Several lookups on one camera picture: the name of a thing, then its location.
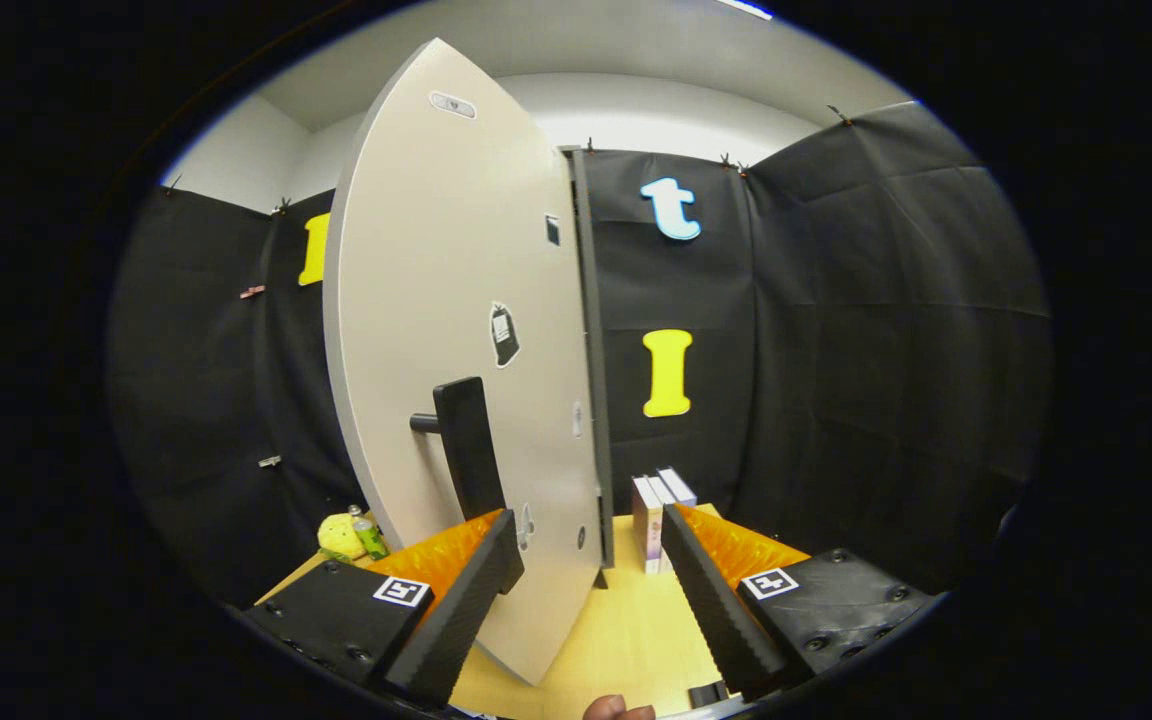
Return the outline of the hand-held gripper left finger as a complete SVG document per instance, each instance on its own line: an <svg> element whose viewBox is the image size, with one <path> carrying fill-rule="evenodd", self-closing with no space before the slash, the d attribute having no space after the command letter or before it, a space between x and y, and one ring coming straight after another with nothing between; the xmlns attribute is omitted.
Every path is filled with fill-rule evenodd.
<svg viewBox="0 0 1152 720"><path fill-rule="evenodd" d="M365 568L325 560L244 611L244 626L334 682L444 706L522 574L515 511L497 509Z"/></svg>

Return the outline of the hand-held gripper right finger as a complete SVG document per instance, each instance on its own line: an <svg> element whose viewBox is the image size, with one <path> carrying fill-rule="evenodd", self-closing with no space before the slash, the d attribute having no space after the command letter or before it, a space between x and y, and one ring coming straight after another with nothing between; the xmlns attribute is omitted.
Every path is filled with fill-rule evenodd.
<svg viewBox="0 0 1152 720"><path fill-rule="evenodd" d="M746 702L844 673L937 601L851 550L808 555L691 506L664 509L662 544L723 683Z"/></svg>

